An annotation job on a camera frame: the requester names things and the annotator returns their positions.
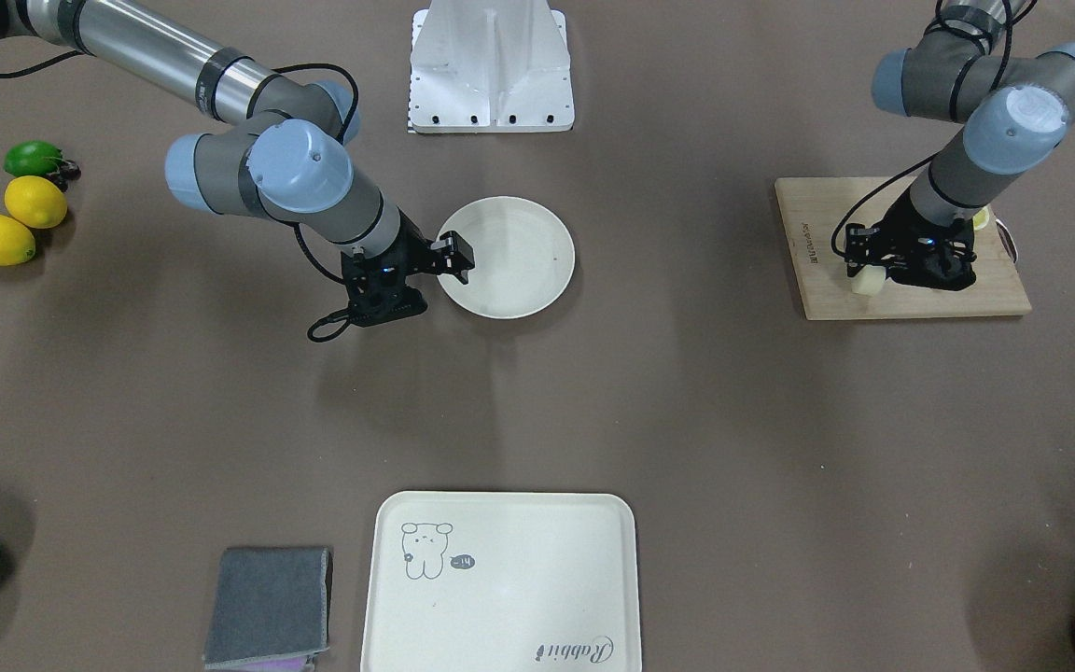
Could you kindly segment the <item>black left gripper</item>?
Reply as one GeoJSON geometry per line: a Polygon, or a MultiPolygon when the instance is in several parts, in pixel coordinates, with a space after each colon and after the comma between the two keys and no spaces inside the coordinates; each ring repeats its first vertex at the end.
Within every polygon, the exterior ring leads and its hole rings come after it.
{"type": "Polygon", "coordinates": [[[871,255],[878,238],[878,259],[846,259],[848,278],[868,273],[870,277],[895,281],[913,287],[959,292],[976,282],[972,264],[974,229],[972,221],[954,217],[948,224],[928,221],[914,209],[908,196],[887,209],[878,227],[847,224],[844,228],[846,255],[871,255]]]}

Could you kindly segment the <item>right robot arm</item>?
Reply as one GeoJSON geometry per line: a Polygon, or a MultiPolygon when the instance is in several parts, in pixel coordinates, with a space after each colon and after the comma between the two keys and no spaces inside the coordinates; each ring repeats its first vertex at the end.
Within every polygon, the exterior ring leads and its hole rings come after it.
{"type": "Polygon", "coordinates": [[[355,82],[300,84],[133,1],[0,1],[0,41],[13,35],[115,65],[227,124],[174,141],[168,189],[188,208],[309,229],[336,247],[347,303],[324,325],[420,315],[426,298],[411,276],[447,273],[465,284],[474,268],[464,238],[426,238],[354,165],[355,82]]]}

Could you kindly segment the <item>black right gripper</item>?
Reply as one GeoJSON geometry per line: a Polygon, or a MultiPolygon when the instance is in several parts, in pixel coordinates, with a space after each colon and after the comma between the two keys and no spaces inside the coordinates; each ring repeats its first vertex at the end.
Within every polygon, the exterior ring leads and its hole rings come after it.
{"type": "Polygon", "coordinates": [[[347,292],[347,318],[360,328],[421,315],[429,305],[418,289],[407,285],[413,273],[427,273],[435,259],[435,275],[469,284],[475,269],[474,251],[459,233],[443,233],[435,242],[404,218],[400,233],[383,254],[342,256],[342,280],[347,292]]]}

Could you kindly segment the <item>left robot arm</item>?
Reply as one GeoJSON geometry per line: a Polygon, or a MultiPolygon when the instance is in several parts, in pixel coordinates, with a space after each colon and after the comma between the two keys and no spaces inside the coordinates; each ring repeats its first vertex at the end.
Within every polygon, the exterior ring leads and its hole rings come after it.
{"type": "Polygon", "coordinates": [[[831,248],[854,285],[885,282],[959,292],[974,284],[973,219],[1061,145],[1075,123],[1075,42],[1012,55],[1028,1],[938,1],[920,41],[873,74],[875,106],[959,124],[911,169],[911,186],[877,224],[842,220],[831,248]]]}

